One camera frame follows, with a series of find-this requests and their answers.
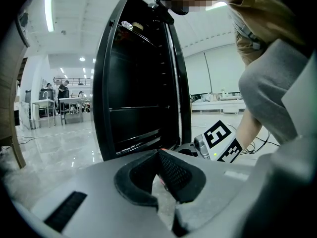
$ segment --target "ceiling light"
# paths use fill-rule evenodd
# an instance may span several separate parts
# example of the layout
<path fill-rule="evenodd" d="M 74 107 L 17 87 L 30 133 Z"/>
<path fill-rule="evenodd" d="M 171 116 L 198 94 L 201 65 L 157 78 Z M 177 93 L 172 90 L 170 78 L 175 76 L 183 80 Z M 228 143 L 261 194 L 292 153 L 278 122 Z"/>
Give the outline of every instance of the ceiling light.
<path fill-rule="evenodd" d="M 227 4 L 225 2 L 216 2 L 213 6 L 206 7 L 206 10 L 212 10 L 216 9 L 218 7 L 226 6 Z"/>
<path fill-rule="evenodd" d="M 53 25 L 53 12 L 52 12 L 52 0 L 44 0 L 45 18 L 48 26 L 48 31 L 54 31 Z"/>

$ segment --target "brown shirt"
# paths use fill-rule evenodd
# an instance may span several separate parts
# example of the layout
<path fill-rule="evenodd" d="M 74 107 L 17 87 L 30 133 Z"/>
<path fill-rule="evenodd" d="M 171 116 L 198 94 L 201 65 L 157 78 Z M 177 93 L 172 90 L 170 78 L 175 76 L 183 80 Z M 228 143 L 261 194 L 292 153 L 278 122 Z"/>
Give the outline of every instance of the brown shirt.
<path fill-rule="evenodd" d="M 238 52 L 246 65 L 259 58 L 267 46 L 277 39 L 298 50 L 304 49 L 305 41 L 295 26 L 295 15 L 281 0 L 243 0 L 241 4 L 230 3 L 229 6 L 264 43 L 261 50 L 254 50 L 252 42 L 236 31 Z"/>

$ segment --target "standing person in black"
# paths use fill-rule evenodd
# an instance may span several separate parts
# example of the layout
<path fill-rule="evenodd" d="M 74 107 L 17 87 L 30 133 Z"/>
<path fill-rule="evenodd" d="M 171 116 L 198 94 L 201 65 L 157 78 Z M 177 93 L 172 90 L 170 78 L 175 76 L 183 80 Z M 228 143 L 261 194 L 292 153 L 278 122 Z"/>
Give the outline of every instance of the standing person in black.
<path fill-rule="evenodd" d="M 59 88 L 58 88 L 58 96 L 57 96 L 57 98 L 58 98 L 58 111 L 59 111 L 60 114 L 61 114 L 60 111 L 63 111 L 64 109 L 61 106 L 59 100 L 62 99 L 62 98 L 67 98 L 68 97 L 68 96 L 65 95 L 66 91 L 68 91 L 68 88 L 66 87 L 68 84 L 69 84 L 69 81 L 66 80 L 64 83 L 61 83 Z"/>

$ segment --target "open black refrigerator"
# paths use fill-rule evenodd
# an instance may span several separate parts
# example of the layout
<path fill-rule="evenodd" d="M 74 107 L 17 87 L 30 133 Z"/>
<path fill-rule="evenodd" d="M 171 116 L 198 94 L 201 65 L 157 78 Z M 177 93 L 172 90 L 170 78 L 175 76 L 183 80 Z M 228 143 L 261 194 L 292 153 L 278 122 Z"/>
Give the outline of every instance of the open black refrigerator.
<path fill-rule="evenodd" d="M 123 21 L 143 30 L 128 29 Z M 191 142 L 188 81 L 175 26 L 143 0 L 120 0 L 107 23 L 93 104 L 104 161 Z"/>

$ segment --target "balcony railing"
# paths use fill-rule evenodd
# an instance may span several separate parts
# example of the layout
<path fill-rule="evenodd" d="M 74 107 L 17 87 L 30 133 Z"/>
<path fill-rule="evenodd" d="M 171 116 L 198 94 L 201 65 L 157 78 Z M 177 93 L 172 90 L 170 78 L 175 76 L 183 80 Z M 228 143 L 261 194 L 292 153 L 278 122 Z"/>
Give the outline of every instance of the balcony railing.
<path fill-rule="evenodd" d="M 66 80 L 69 81 L 68 85 L 72 86 L 78 86 L 78 85 L 91 85 L 93 82 L 90 78 L 78 78 L 78 77 L 72 77 L 72 78 L 54 78 L 54 84 L 56 86 L 59 86 L 61 83 L 64 83 Z"/>

